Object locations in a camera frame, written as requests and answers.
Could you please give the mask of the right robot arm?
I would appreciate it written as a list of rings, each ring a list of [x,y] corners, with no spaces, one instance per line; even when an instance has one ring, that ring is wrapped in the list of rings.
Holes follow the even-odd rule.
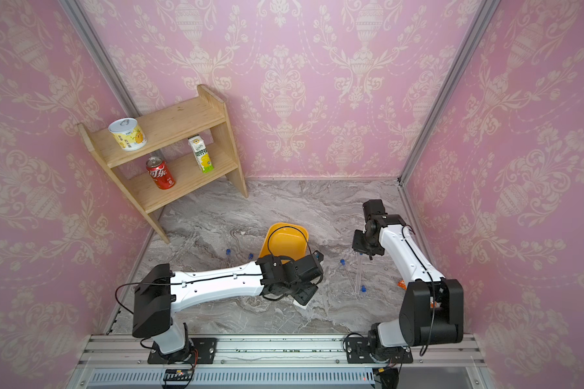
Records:
[[[372,258],[387,254],[406,284],[397,319],[373,324],[369,353],[378,361],[398,358],[407,348],[458,344],[464,337],[464,290],[437,270],[399,215],[370,215],[356,230],[352,248]]]

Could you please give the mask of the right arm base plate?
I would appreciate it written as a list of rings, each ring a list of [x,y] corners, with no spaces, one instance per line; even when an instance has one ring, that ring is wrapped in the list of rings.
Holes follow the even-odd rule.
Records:
[[[371,347],[368,337],[351,336],[342,342],[342,348],[347,355],[349,364],[400,365],[411,364],[414,361],[409,348],[376,348]]]

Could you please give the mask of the yellow plastic basin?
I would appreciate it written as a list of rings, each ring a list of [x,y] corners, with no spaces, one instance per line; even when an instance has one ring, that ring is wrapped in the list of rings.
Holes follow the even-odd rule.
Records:
[[[302,259],[308,253],[308,231],[299,225],[279,222],[269,228],[258,258],[269,254]]]

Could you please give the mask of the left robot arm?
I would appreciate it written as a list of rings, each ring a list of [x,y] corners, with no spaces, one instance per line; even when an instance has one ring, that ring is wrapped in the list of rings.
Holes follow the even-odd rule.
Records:
[[[134,291],[132,336],[153,340],[163,360],[174,363],[195,348],[188,327],[175,316],[202,303],[257,297],[277,301],[291,297],[306,306],[324,279],[319,251],[292,259],[268,254],[238,267],[207,272],[174,272],[170,264],[154,267]]]

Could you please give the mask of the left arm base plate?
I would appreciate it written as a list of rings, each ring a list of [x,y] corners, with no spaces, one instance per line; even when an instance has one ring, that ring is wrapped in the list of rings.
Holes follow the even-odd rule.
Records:
[[[152,347],[148,357],[149,365],[212,365],[217,352],[217,338],[190,338],[184,349],[172,354],[162,354],[157,344]]]

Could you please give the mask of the white wiping cloth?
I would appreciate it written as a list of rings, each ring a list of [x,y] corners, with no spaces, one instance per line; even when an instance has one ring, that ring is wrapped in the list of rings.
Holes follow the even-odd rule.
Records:
[[[293,299],[293,303],[295,306],[298,306],[299,308],[304,309],[304,310],[307,309],[308,305],[309,305],[309,301],[303,301],[303,300],[299,301],[296,299]]]

